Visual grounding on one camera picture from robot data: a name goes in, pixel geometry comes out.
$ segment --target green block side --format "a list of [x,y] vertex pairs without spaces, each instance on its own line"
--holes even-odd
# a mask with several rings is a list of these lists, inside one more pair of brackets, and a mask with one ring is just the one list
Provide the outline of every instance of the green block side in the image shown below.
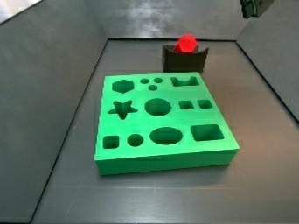
[[106,78],[95,155],[102,175],[227,165],[238,150],[198,73]]

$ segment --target star-shaped hole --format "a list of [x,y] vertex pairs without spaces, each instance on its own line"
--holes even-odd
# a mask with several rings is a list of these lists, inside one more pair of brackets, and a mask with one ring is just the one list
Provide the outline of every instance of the star-shaped hole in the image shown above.
[[127,118],[129,113],[135,113],[138,109],[133,108],[133,101],[127,102],[121,102],[121,101],[114,101],[115,108],[113,108],[109,113],[110,114],[118,114],[119,118],[125,120]]

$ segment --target black object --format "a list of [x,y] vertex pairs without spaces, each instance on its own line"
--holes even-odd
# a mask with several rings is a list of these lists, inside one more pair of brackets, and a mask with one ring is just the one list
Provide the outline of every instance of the black object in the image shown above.
[[203,72],[210,48],[199,52],[195,47],[193,53],[174,51],[174,45],[163,46],[163,70],[166,72]]
[[261,17],[275,0],[241,0],[245,18]]

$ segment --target cutout hole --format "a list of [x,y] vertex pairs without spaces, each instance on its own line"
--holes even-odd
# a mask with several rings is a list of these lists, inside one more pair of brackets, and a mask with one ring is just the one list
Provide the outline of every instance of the cutout hole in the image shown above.
[[165,80],[163,80],[162,78],[155,78],[155,79],[154,79],[154,82],[155,82],[155,83],[162,83],[163,81],[165,81]]
[[145,138],[141,135],[134,134],[129,137],[127,142],[131,146],[137,147],[145,142]]
[[198,100],[199,106],[202,109],[211,109],[211,101],[210,100]]
[[194,125],[191,126],[193,138],[195,141],[211,141],[225,138],[221,126],[217,124]]
[[121,102],[121,101],[114,101],[115,108],[113,108],[109,113],[110,114],[118,114],[119,118],[125,120],[127,118],[129,113],[135,113],[138,109],[133,108],[133,101],[127,102]]
[[165,99],[157,98],[145,104],[145,110],[151,116],[166,116],[171,109],[171,103]]
[[135,89],[135,83],[131,80],[119,80],[113,84],[113,90],[125,94]]
[[150,80],[149,80],[149,79],[142,79],[141,82],[142,82],[143,84],[147,84],[147,83],[150,82]]
[[151,86],[149,87],[149,89],[153,90],[153,91],[155,91],[155,90],[158,89],[158,86],[157,86],[157,85],[151,85]]
[[191,101],[179,101],[181,109],[194,109]]
[[103,138],[103,148],[115,149],[119,146],[119,136],[105,136]]
[[155,129],[150,135],[157,144],[177,144],[183,140],[183,133],[175,128]]
[[189,87],[189,86],[199,86],[201,83],[195,76],[193,76],[189,80],[178,80],[178,78],[173,77],[173,85],[175,87]]

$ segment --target black block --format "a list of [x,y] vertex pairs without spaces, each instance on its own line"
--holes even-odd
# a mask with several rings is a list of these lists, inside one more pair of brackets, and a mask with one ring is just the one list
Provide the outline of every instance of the black block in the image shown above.
[[174,45],[163,46],[163,71],[165,72],[203,72],[210,48],[199,52],[197,46],[193,53],[174,51]]

